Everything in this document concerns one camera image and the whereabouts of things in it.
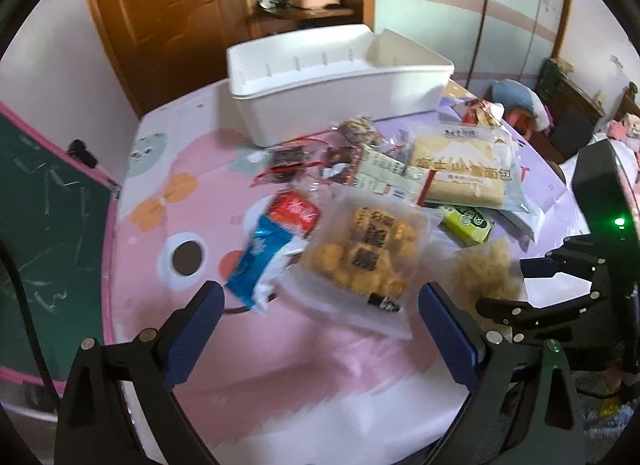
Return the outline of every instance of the table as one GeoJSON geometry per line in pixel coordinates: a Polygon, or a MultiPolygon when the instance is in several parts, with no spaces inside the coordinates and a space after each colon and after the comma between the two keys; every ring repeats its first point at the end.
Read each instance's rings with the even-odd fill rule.
{"type": "MultiPolygon", "coordinates": [[[[446,96],[463,93],[450,85],[446,96]]],[[[439,111],[455,117],[446,106],[439,111]]],[[[378,124],[391,134],[407,121],[378,124]]],[[[520,153],[523,164],[535,165],[524,185],[545,197],[538,203],[548,211],[545,227],[535,246],[519,244],[498,225],[493,235],[509,235],[521,257],[535,257],[582,225],[555,173],[525,142],[520,153]]],[[[146,115],[118,208],[107,342],[159,327],[204,280],[225,282],[278,190],[274,184],[250,188],[262,158],[244,134],[226,80],[146,115]],[[178,273],[172,261],[185,253],[190,263],[178,273]]],[[[437,235],[444,250],[457,249],[443,232],[437,235]]],[[[527,281],[534,305],[589,289],[570,276],[527,281]]],[[[228,307],[239,305],[226,299],[228,307]]],[[[272,302],[264,318],[224,316],[176,397],[222,465],[394,463],[440,437],[466,398],[417,313],[410,313],[411,341],[339,325],[286,296],[272,302]]],[[[162,461],[130,387],[127,401],[147,453],[162,461]]]]}

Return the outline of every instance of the storage box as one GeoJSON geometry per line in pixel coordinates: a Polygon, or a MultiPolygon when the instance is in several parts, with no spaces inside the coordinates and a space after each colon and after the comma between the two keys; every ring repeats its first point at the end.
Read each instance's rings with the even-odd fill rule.
{"type": "Polygon", "coordinates": [[[359,114],[373,120],[438,106],[453,64],[391,30],[365,24],[266,37],[227,50],[229,87],[247,130],[271,146],[359,114]]]}

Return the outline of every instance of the orange bow print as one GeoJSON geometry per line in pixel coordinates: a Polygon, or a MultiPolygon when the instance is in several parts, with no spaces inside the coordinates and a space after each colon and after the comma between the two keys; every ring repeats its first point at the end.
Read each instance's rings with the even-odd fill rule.
{"type": "Polygon", "coordinates": [[[151,232],[159,226],[164,216],[167,203],[184,200],[198,188],[198,180],[183,172],[169,178],[169,183],[159,198],[149,198],[138,205],[131,213],[131,221],[144,233],[151,232]]]}

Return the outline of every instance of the bolt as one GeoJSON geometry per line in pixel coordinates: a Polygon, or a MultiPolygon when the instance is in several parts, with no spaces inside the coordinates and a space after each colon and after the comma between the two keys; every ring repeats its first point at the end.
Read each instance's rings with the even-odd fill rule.
{"type": "Polygon", "coordinates": [[[80,343],[80,347],[86,351],[86,350],[90,350],[91,348],[93,348],[95,346],[95,340],[92,339],[91,337],[87,337],[86,339],[84,339],[81,343],[80,343]]]}
{"type": "Polygon", "coordinates": [[[154,330],[153,328],[147,328],[145,330],[142,330],[140,334],[138,334],[138,338],[143,342],[151,342],[156,338],[156,335],[158,335],[158,332],[156,330],[154,330]]]}
{"type": "Polygon", "coordinates": [[[559,353],[562,350],[562,346],[555,339],[549,339],[548,341],[546,341],[546,347],[552,350],[552,352],[554,353],[559,353]]]}
{"type": "Polygon", "coordinates": [[[502,335],[497,331],[487,331],[486,339],[491,342],[491,344],[500,344],[502,342],[502,335]]]}

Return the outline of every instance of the blue gripper pad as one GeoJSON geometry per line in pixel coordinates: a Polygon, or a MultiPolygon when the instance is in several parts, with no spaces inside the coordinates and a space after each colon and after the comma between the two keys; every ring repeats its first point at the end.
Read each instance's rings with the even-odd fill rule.
{"type": "Polygon", "coordinates": [[[474,391],[479,382],[476,375],[478,354],[431,283],[420,289],[418,310],[454,381],[466,385],[470,392],[474,391]]]}
{"type": "Polygon", "coordinates": [[[187,381],[225,310],[225,292],[222,286],[207,281],[204,287],[208,288],[205,298],[185,322],[167,351],[162,379],[168,391],[187,381]]]}

